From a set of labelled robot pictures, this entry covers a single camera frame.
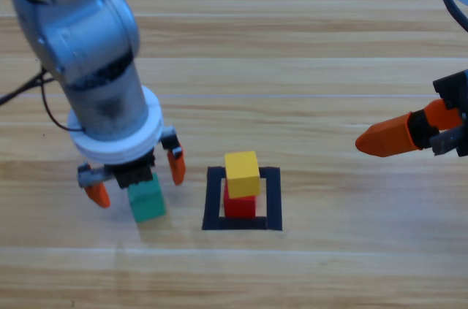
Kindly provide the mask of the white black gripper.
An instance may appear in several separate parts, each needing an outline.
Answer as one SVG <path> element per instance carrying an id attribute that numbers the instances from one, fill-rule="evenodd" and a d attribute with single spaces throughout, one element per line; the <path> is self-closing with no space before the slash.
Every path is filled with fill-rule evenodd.
<path id="1" fill-rule="evenodd" d="M 186 165 L 184 149 L 180 146 L 176 130 L 166 126 L 162 108 L 156 95 L 142 87 L 147 116 L 143 125 L 128 137 L 111 141 L 96 140 L 84 132 L 70 134 L 78 151 L 102 166 L 91 168 L 87 164 L 78 167 L 78 185 L 84 188 L 88 198 L 102 208 L 110 207 L 110 198 L 104 182 L 117 180 L 121 188 L 127 188 L 153 179 L 154 148 L 161 144 L 167 151 L 173 182 L 179 186 L 184 181 Z"/>
<path id="2" fill-rule="evenodd" d="M 355 141 L 371 156 L 389 157 L 430 147 L 435 156 L 456 150 L 467 156 L 467 70 L 433 82 L 441 99 L 423 110 L 373 124 Z"/>

